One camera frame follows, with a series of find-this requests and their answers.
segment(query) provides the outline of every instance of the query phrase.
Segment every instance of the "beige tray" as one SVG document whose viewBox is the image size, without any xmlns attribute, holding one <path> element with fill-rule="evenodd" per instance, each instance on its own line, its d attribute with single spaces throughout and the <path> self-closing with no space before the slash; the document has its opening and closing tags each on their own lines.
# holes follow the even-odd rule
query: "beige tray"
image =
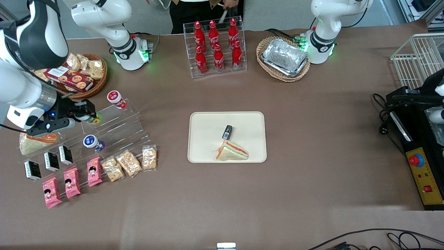
<svg viewBox="0 0 444 250">
<path fill-rule="evenodd" d="M 248 152 L 245 161 L 216 161 L 227 125 L 230 141 Z M 192 163 L 259 163 L 267 159 L 265 119 L 261 112 L 196 112 L 190 117 L 188 160 Z"/>
</svg>

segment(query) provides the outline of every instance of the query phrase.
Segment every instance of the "tabletop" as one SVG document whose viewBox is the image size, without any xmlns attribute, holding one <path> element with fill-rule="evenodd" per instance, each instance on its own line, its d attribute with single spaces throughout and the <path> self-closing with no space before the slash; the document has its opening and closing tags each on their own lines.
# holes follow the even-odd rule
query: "tabletop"
<svg viewBox="0 0 444 250">
<path fill-rule="evenodd" d="M 162 36 L 153 61 L 133 72 L 108 54 L 104 39 L 69 40 L 71 52 L 106 60 L 108 83 L 90 100 L 103 109 L 106 93 L 117 89 L 134 103 L 158 145 L 158 170 L 85 188 L 47 209 L 41 185 L 17 163 L 18 135 L 2 129 L 0 247 L 171 250 L 236 242 L 238 249 L 308 249 L 372 227 L 441 238 L 444 212 L 422 210 L 405 158 L 378 133 L 379 109 L 371 101 L 372 93 L 399 87 L 389 57 L 425 32 L 422 21 L 343 29 L 333 55 L 294 83 L 270 77 L 256 62 L 267 32 L 245 32 L 247 71 L 196 80 L 180 35 Z M 204 111 L 262 112 L 267 160 L 189 162 L 190 115 Z M 392 248 L 384 232 L 343 241 Z"/>
</svg>

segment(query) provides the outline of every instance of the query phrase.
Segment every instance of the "control panel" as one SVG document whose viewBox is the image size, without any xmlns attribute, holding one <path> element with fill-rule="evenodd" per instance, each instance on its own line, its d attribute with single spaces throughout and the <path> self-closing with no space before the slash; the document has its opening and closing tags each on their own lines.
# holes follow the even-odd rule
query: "control panel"
<svg viewBox="0 0 444 250">
<path fill-rule="evenodd" d="M 421 148 L 406 152 L 410 169 L 424 205 L 444 204 L 435 178 Z"/>
</svg>

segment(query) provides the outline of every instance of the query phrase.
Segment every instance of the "coca-cola bottle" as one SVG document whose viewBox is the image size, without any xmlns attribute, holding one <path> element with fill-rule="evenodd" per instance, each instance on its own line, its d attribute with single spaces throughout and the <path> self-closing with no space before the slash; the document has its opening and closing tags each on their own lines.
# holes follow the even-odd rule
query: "coca-cola bottle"
<svg viewBox="0 0 444 250">
<path fill-rule="evenodd" d="M 225 69 L 223 53 L 221 51 L 221 45 L 216 43 L 214 45 L 214 66 L 217 73 L 222 73 Z"/>
<path fill-rule="evenodd" d="M 233 57 L 233 69 L 239 70 L 242 67 L 242 50 L 239 40 L 234 42 L 234 49 L 231 55 Z"/>
<path fill-rule="evenodd" d="M 239 40 L 239 31 L 236 18 L 231 18 L 230 29 L 228 29 L 228 43 L 230 44 L 230 51 L 234 48 L 234 42 Z"/>
<path fill-rule="evenodd" d="M 219 32 L 216 29 L 216 22 L 214 20 L 210 21 L 210 32 L 208 33 L 210 39 L 211 50 L 214 52 L 214 45 L 219 43 Z"/>
<path fill-rule="evenodd" d="M 206 75 L 208 72 L 208 69 L 206 67 L 206 58 L 202 53 L 202 47 L 197 46 L 196 47 L 196 63 L 197 63 L 197 69 L 199 71 L 199 74 Z"/>
<path fill-rule="evenodd" d="M 196 41 L 196 47 L 201 47 L 202 53 L 206 52 L 205 35 L 203 34 L 201 24 L 199 21 L 194 22 L 194 40 Z"/>
</svg>

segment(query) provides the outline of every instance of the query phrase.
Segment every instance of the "aluminum foil tray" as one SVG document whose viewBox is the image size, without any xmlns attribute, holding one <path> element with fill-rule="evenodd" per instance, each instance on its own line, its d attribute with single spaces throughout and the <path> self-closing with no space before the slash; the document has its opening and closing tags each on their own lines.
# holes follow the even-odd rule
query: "aluminum foil tray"
<svg viewBox="0 0 444 250">
<path fill-rule="evenodd" d="M 262 53 L 261 59 L 286 76 L 296 77 L 307 63 L 308 54 L 282 39 L 274 39 Z"/>
</svg>

